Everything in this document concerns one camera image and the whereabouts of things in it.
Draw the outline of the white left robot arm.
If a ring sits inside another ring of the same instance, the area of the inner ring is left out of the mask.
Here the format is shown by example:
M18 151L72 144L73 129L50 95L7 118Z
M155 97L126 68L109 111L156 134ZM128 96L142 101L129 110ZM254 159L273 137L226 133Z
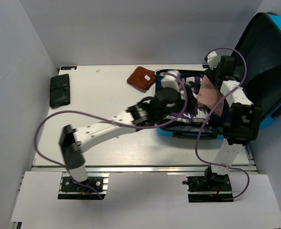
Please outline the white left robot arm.
M184 80L178 70L169 70L161 75L161 88L125 111L115 115L110 122L101 121L89 126L62 129L59 146L65 167L77 190L88 186L88 175L83 153L90 148L120 135L132 134L150 126L159 125L171 113L186 106L187 91L182 88Z

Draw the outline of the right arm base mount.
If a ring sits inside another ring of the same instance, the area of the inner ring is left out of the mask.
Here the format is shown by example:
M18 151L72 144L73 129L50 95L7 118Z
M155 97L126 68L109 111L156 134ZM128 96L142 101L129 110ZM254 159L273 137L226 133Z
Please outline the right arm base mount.
M187 185L189 203L233 202L232 186L225 181L207 181L204 176L189 176L182 182Z

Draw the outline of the purple camouflage garment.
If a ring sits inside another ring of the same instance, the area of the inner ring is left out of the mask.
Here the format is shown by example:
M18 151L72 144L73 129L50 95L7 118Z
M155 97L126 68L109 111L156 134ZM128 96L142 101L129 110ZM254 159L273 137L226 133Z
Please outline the purple camouflage garment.
M159 75L159 83L162 88L171 87L180 92L181 98L176 102L174 108L165 117L166 119L176 120L183 123L203 123L208 115L208 111L204 105L199 105L197 96L200 91L202 78L200 76L191 76L181 78L184 83L185 90L178 81L169 75L170 72Z

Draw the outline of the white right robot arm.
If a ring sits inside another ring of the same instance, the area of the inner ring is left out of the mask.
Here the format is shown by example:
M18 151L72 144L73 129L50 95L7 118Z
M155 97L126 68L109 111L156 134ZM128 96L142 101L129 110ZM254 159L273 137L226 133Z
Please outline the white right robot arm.
M229 183L229 168L237 154L251 141L257 138L262 116L261 106L254 105L245 95L243 80L235 76L236 59L233 56L219 57L211 51L206 57L209 69L206 75L225 97L229 111L223 125L223 143L213 160L205 170L204 186L215 190Z

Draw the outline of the pink cloth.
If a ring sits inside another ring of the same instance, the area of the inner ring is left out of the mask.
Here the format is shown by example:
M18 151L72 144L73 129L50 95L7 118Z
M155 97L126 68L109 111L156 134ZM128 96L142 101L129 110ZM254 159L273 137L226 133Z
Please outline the pink cloth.
M219 89L205 75L202 78L199 93L197 94L197 105L199 107L206 106L212 110L222 98L224 96Z

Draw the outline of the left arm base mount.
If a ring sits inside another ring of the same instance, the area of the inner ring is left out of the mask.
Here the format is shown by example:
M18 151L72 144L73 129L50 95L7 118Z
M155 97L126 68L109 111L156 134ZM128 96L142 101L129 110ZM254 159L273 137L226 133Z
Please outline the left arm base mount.
M103 200L108 189L108 176L104 173L88 173L86 184L93 187L99 194L89 187L75 183L68 173L63 173L58 191L61 200Z

